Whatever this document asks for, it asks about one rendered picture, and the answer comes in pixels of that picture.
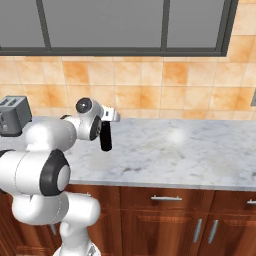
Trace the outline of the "brown wooden drawer front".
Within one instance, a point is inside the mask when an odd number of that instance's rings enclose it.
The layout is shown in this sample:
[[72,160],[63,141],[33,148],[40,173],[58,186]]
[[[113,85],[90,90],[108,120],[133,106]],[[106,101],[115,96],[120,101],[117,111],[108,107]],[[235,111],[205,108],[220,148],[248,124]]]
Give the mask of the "brown wooden drawer front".
[[252,191],[216,191],[210,212],[214,214],[256,215],[256,204],[247,204],[256,200]]
[[69,184],[66,191],[90,194],[100,202],[103,209],[120,208],[120,191],[118,186]]
[[[169,197],[179,196],[182,198],[182,201],[154,201],[151,200],[151,197],[154,195]],[[132,210],[176,210],[208,213],[213,197],[213,190],[150,187],[120,188],[121,208]]]

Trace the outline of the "dark framed window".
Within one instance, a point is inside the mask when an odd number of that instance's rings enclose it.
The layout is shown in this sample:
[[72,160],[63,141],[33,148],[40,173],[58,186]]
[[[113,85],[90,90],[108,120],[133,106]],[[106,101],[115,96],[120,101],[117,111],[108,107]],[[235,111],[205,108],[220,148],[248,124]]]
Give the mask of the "dark framed window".
[[227,55],[239,0],[0,0],[0,56]]

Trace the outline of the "grey toaster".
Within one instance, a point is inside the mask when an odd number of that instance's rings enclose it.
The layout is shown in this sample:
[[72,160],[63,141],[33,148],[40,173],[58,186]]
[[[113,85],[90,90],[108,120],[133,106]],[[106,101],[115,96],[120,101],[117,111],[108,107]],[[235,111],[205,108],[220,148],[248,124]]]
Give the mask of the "grey toaster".
[[23,128],[32,121],[26,96],[5,96],[0,100],[0,136],[19,137]]

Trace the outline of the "brown wooden cupboard door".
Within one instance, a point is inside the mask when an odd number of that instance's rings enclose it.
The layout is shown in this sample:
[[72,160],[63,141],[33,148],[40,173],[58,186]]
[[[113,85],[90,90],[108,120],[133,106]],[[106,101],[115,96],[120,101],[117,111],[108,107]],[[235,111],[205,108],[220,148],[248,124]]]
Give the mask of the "brown wooden cupboard door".
[[52,256],[61,245],[60,235],[49,225],[17,221],[11,205],[12,197],[0,193],[0,256]]
[[88,228],[88,234],[102,256],[123,256],[119,209],[102,209],[98,221]]
[[[214,220],[219,220],[214,239],[208,237]],[[198,256],[256,256],[256,217],[210,214]]]
[[[198,219],[203,219],[193,243]],[[207,214],[122,210],[123,256],[197,256]]]

